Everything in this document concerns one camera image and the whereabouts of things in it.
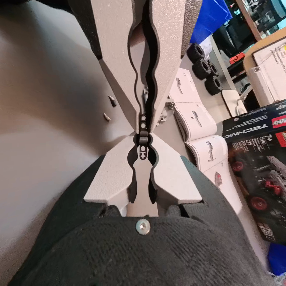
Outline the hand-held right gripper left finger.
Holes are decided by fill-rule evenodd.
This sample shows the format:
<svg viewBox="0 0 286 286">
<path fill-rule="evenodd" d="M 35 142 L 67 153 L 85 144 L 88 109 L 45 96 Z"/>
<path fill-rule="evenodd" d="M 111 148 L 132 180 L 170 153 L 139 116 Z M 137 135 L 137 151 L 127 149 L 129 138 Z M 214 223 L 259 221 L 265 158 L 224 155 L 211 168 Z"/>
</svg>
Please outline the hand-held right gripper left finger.
<svg viewBox="0 0 286 286">
<path fill-rule="evenodd" d="M 106 153 L 84 196 L 85 202 L 113 205 L 122 216 L 127 215 L 127 205 L 137 196 L 137 148 L 137 134 L 133 132 Z"/>
</svg>

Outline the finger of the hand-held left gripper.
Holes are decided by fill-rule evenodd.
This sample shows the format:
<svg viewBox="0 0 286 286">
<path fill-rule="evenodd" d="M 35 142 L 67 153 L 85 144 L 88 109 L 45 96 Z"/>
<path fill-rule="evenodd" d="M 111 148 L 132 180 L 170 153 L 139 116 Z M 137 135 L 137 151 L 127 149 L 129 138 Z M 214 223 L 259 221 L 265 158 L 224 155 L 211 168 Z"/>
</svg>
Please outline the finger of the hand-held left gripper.
<svg viewBox="0 0 286 286">
<path fill-rule="evenodd" d="M 155 129 L 181 61 L 185 1 L 147 1 L 142 26 L 149 48 L 146 127 Z"/>
<path fill-rule="evenodd" d="M 141 21 L 144 1 L 92 0 L 102 58 L 99 64 L 126 119 L 139 133 L 141 107 L 136 95 L 138 73 L 130 55 L 130 37 Z"/>
</svg>

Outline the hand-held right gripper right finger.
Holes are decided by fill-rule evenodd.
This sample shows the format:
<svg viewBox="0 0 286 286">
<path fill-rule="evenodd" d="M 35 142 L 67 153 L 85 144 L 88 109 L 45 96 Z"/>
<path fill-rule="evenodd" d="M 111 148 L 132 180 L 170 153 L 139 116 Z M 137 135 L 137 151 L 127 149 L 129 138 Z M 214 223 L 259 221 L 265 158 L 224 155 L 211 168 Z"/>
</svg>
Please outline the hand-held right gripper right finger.
<svg viewBox="0 0 286 286">
<path fill-rule="evenodd" d="M 148 160 L 152 165 L 148 193 L 152 204 L 157 205 L 158 216 L 164 216 L 172 205 L 202 202 L 183 159 L 155 134 L 148 135 Z"/>
</svg>

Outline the grey bent toy beam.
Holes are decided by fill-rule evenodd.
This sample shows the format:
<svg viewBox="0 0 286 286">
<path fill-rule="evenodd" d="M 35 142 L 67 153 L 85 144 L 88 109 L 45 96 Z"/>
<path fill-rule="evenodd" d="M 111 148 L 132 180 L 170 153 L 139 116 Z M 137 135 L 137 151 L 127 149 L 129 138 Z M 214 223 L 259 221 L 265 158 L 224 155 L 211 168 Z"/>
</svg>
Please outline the grey bent toy beam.
<svg viewBox="0 0 286 286">
<path fill-rule="evenodd" d="M 147 130 L 147 124 L 146 124 L 146 115 L 142 114 L 141 118 L 140 118 L 140 129 L 139 129 L 139 133 L 140 131 L 148 131 Z M 141 160 L 145 160 L 147 158 L 147 146 L 141 146 L 139 145 L 139 157 Z"/>
</svg>

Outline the grey desk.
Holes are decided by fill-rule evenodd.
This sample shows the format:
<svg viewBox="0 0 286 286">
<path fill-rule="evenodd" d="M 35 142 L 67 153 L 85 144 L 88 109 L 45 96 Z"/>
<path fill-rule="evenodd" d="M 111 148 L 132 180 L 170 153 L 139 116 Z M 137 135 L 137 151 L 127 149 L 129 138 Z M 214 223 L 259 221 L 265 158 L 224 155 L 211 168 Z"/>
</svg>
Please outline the grey desk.
<svg viewBox="0 0 286 286">
<path fill-rule="evenodd" d="M 130 55 L 140 126 L 146 39 Z M 187 158 L 203 200 L 158 216 L 148 147 L 141 160 L 139 133 L 108 95 L 117 102 L 67 1 L 1 1 L 1 284 L 275 285 L 230 203 Z M 85 202 L 106 153 L 133 132 L 127 215 Z"/>
</svg>

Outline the person's left hand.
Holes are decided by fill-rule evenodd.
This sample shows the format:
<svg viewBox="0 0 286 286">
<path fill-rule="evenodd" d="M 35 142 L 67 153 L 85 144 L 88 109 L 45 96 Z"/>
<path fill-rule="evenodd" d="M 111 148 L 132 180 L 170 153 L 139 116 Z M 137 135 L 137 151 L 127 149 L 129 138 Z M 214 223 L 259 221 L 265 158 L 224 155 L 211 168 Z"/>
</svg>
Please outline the person's left hand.
<svg viewBox="0 0 286 286">
<path fill-rule="evenodd" d="M 129 46 L 134 47 L 141 42 L 145 41 L 145 35 L 143 32 L 142 21 L 134 28 L 129 38 Z"/>
</svg>

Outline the blue plastic bin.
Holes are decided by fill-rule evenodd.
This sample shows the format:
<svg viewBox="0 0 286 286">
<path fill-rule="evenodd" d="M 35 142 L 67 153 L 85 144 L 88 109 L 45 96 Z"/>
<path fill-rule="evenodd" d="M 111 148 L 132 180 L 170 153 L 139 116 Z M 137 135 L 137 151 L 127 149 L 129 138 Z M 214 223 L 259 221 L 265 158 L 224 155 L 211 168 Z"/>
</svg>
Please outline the blue plastic bin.
<svg viewBox="0 0 286 286">
<path fill-rule="evenodd" d="M 224 0 L 203 0 L 190 43 L 201 44 L 230 19 L 232 15 Z"/>
</svg>

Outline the white paper sheet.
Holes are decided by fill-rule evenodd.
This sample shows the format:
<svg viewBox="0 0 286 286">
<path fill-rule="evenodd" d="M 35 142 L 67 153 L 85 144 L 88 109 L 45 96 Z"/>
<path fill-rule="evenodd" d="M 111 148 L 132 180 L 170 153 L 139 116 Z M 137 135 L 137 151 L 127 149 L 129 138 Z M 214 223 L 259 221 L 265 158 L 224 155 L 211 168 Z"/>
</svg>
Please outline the white paper sheet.
<svg viewBox="0 0 286 286">
<path fill-rule="evenodd" d="M 209 35 L 204 41 L 202 41 L 199 45 L 200 47 L 202 48 L 204 54 L 205 54 L 205 57 L 204 59 L 207 61 L 209 60 L 209 56 L 210 56 L 210 53 L 213 49 L 212 47 L 212 43 L 211 43 L 211 36 L 212 35 Z"/>
</svg>

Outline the open instruction booklet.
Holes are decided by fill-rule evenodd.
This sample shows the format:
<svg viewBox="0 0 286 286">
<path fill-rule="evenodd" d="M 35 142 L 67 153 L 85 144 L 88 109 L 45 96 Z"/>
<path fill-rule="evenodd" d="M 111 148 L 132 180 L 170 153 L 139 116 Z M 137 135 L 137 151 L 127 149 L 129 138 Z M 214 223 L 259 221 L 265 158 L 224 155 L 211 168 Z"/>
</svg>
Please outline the open instruction booklet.
<svg viewBox="0 0 286 286">
<path fill-rule="evenodd" d="M 231 177 L 228 147 L 216 135 L 217 125 L 203 105 L 189 70 L 179 68 L 169 92 L 185 145 L 195 156 L 197 168 L 222 192 L 236 214 L 242 210 L 238 186 Z"/>
</svg>

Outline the red black tool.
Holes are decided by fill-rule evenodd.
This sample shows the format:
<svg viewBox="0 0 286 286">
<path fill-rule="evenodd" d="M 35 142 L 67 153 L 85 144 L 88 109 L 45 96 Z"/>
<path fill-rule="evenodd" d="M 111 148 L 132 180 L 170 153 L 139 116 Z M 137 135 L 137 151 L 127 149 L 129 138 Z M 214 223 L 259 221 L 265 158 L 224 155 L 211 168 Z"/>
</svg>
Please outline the red black tool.
<svg viewBox="0 0 286 286">
<path fill-rule="evenodd" d="M 245 53 L 240 52 L 240 53 L 236 54 L 235 56 L 231 57 L 229 62 L 231 65 L 233 65 L 234 63 L 239 62 L 244 57 L 245 57 Z"/>
</svg>

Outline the wooden shelf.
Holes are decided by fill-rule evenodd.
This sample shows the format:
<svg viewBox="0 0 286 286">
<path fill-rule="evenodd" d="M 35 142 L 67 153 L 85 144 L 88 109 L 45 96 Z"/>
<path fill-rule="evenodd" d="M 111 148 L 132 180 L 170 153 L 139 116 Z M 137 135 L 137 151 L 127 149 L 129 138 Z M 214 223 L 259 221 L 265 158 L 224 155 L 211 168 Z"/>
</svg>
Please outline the wooden shelf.
<svg viewBox="0 0 286 286">
<path fill-rule="evenodd" d="M 246 6 L 245 2 L 242 0 L 236 0 L 236 3 L 242 13 L 242 15 L 245 18 L 246 23 L 248 24 L 253 36 L 255 37 L 256 42 L 260 41 L 262 39 L 260 32 L 257 29 L 257 26 L 255 22 L 252 20 Z"/>
</svg>

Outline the grey toy brick assembly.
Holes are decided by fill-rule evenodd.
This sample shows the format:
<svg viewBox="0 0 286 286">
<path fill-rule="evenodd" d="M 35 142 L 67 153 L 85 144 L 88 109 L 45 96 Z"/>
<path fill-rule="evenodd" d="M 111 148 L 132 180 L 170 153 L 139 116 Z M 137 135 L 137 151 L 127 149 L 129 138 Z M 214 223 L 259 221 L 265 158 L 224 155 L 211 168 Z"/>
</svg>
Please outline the grey toy brick assembly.
<svg viewBox="0 0 286 286">
<path fill-rule="evenodd" d="M 143 98 L 143 111 L 144 113 L 146 112 L 146 102 L 148 99 L 148 87 L 144 85 L 143 91 L 142 91 L 142 98 Z M 168 95 L 166 102 L 165 102 L 165 106 L 163 107 L 163 110 L 161 112 L 161 115 L 159 117 L 158 122 L 156 123 L 156 126 L 159 126 L 160 124 L 162 124 L 163 122 L 165 122 L 168 117 L 170 117 L 172 114 L 174 114 L 174 110 L 175 110 L 175 102 L 174 100 L 170 97 L 170 95 Z"/>
</svg>

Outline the black toy set box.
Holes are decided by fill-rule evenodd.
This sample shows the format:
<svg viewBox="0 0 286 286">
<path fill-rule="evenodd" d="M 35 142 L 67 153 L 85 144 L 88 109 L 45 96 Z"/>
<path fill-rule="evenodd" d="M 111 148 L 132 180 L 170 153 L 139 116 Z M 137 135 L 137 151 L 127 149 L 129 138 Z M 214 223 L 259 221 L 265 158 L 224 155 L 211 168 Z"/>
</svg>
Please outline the black toy set box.
<svg viewBox="0 0 286 286">
<path fill-rule="evenodd" d="M 286 101 L 223 121 L 229 164 L 263 237 L 286 241 Z"/>
</svg>

